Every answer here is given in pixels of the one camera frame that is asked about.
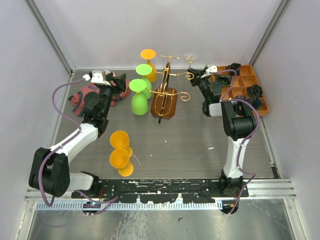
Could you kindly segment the green goblet front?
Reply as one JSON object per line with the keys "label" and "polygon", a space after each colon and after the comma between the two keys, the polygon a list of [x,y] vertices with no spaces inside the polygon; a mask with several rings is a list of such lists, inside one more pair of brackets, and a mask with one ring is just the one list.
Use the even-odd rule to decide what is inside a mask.
{"label": "green goblet front", "polygon": [[142,91],[146,99],[150,99],[153,95],[150,90],[152,90],[152,83],[150,80],[147,78],[147,76],[152,72],[152,67],[146,63],[144,64],[139,64],[136,68],[135,71],[138,75],[141,76],[141,79],[144,80],[146,83],[146,89]]}

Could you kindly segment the green goblet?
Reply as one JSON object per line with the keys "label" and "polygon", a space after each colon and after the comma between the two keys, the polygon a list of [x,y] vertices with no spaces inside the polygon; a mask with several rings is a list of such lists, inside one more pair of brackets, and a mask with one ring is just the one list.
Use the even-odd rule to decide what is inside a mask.
{"label": "green goblet", "polygon": [[129,89],[134,92],[131,99],[131,110],[135,115],[141,116],[148,111],[148,101],[143,91],[146,90],[146,83],[140,78],[130,81]]}
{"label": "green goblet", "polygon": [[146,63],[144,64],[139,64],[136,68],[135,71],[138,75],[141,76],[141,79],[144,80],[146,83],[146,89],[142,91],[146,99],[150,99],[153,95],[150,90],[152,90],[152,83],[150,80],[147,78],[147,76],[152,72],[152,67]]}

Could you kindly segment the clear wine glass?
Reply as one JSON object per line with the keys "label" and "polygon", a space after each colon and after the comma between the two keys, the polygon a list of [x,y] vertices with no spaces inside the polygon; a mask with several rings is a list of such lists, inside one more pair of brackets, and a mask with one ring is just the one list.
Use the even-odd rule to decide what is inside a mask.
{"label": "clear wine glass", "polygon": [[187,52],[183,56],[188,62],[188,70],[192,70],[192,63],[196,61],[199,55],[195,52]]}

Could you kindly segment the orange goblet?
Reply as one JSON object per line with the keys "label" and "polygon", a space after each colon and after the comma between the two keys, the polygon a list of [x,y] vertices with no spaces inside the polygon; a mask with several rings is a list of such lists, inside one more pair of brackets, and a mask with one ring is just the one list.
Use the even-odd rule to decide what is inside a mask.
{"label": "orange goblet", "polygon": [[157,80],[157,73],[154,64],[151,62],[153,58],[156,56],[156,52],[153,49],[144,49],[140,52],[140,56],[142,59],[146,60],[146,64],[152,68],[152,72],[148,74],[146,77],[151,82],[154,83]]}
{"label": "orange goblet", "polygon": [[129,157],[133,155],[133,150],[130,146],[130,138],[127,132],[123,130],[115,131],[111,134],[109,142],[114,149],[125,149]]}
{"label": "orange goblet", "polygon": [[117,148],[113,150],[109,156],[109,162],[122,177],[129,177],[134,171],[130,155],[124,148]]}

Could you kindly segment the gold wine glass rack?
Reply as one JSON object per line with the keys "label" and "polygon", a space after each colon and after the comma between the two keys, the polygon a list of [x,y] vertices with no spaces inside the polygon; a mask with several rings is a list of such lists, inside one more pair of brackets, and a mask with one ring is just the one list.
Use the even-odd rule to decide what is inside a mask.
{"label": "gold wine glass rack", "polygon": [[158,53],[155,54],[167,59],[167,63],[162,72],[152,70],[153,73],[161,74],[161,85],[155,91],[149,90],[149,92],[154,94],[150,112],[154,118],[158,118],[158,124],[160,124],[162,119],[169,120],[175,115],[179,94],[182,94],[180,98],[184,102],[189,101],[191,98],[188,92],[178,92],[174,87],[169,87],[170,76],[177,77],[185,75],[187,80],[192,80],[195,75],[190,72],[183,72],[179,74],[171,73],[171,61],[173,59],[184,59],[184,57],[163,56]]}

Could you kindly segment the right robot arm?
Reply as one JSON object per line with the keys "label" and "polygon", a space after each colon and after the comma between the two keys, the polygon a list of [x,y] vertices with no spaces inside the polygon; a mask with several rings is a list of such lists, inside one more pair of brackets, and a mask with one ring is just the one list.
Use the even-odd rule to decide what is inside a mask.
{"label": "right robot arm", "polygon": [[259,114],[246,100],[223,100],[222,84],[210,81],[218,72],[215,65],[203,70],[189,68],[191,85],[197,86],[204,97],[202,112],[208,117],[222,117],[223,130],[228,139],[226,162],[218,180],[218,189],[225,197],[231,197],[243,187],[243,162],[247,145],[260,124]]}

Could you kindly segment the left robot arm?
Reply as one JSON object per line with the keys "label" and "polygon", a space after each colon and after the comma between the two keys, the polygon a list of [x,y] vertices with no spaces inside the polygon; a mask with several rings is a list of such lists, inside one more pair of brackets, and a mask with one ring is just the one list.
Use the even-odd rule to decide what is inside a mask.
{"label": "left robot arm", "polygon": [[98,176],[83,171],[71,173],[70,163],[87,145],[104,134],[114,95],[126,91],[126,78],[125,73],[115,76],[104,70],[93,70],[82,77],[96,88],[87,93],[80,92],[78,104],[83,106],[83,121],[61,142],[35,151],[28,180],[31,188],[39,190],[42,196],[49,194],[56,198],[67,191],[82,191],[88,198],[99,195]]}

